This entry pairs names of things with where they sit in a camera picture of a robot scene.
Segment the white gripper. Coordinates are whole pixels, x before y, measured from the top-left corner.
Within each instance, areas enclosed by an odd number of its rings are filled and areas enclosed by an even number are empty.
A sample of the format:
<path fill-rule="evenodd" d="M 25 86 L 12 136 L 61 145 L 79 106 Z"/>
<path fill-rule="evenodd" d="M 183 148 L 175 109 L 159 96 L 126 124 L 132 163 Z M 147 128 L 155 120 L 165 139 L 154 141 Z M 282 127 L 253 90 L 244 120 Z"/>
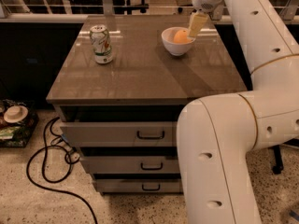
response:
<path fill-rule="evenodd" d="M 223 14 L 224 0 L 191 0 L 193 12 L 190 16 L 188 37 L 195 38 L 208 20 L 219 21 Z"/>

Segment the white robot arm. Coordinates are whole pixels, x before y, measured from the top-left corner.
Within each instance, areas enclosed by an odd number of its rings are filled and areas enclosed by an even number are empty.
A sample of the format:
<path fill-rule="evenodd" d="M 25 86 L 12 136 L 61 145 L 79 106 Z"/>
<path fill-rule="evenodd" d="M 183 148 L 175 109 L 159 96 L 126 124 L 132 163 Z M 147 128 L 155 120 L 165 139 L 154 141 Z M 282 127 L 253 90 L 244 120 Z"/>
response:
<path fill-rule="evenodd" d="M 299 134 L 299 46 L 269 0 L 224 2 L 252 91 L 196 99 L 181 111 L 178 162 L 188 224 L 262 224 L 249 180 L 249 151 Z"/>

